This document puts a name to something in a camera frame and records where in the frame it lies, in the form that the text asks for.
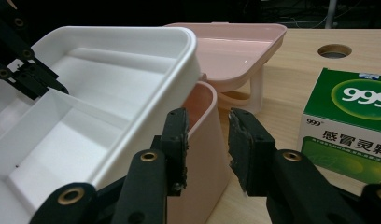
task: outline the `green and white box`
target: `green and white box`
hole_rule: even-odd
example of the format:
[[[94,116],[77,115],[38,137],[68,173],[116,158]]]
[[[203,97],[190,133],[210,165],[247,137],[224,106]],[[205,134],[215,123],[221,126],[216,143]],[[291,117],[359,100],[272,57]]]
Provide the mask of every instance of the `green and white box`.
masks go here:
[[[381,75],[322,69],[302,115],[298,150],[317,166],[381,183]]]

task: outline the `green oval logo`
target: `green oval logo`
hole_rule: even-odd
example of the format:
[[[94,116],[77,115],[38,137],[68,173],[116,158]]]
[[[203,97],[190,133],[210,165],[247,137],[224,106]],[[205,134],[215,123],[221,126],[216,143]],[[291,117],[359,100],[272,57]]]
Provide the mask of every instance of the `green oval logo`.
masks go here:
[[[353,79],[339,83],[332,89],[331,98],[347,114],[381,120],[381,81]]]

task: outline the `medicine box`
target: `medicine box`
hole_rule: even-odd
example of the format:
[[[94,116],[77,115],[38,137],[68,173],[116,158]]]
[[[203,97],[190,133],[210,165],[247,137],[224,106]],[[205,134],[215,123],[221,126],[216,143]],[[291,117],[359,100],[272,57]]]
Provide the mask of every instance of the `medicine box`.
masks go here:
[[[302,115],[298,149],[317,166],[381,183],[381,75],[323,68]]]

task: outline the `wooden table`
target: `wooden table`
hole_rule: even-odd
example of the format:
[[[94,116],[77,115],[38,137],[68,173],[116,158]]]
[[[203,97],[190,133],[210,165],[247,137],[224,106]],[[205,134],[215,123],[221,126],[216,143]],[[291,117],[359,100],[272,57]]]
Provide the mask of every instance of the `wooden table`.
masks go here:
[[[351,47],[349,56],[328,59],[318,54],[324,45]],[[381,30],[288,29],[282,47],[264,66],[263,108],[256,118],[276,140],[278,149],[296,149],[301,115],[323,67],[381,75]],[[245,85],[235,94],[249,93]],[[222,131],[227,140],[228,111],[219,110]],[[319,168],[334,185],[360,194],[364,184]],[[220,198],[208,224],[271,223],[265,198],[244,195],[237,177]]]

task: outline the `pink plastic container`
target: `pink plastic container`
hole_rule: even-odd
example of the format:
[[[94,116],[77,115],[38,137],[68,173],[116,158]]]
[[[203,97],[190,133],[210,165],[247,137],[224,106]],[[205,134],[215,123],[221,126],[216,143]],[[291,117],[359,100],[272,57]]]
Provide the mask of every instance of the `pink plastic container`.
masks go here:
[[[184,106],[190,117],[188,186],[180,197],[168,198],[167,223],[202,224],[229,182],[229,160],[215,89],[197,82]]]
[[[258,113],[262,107],[263,65],[281,47],[287,27],[257,23],[173,23],[191,29],[197,37],[196,57],[207,81],[219,93],[219,107],[238,107]],[[246,100],[231,98],[249,81]]]

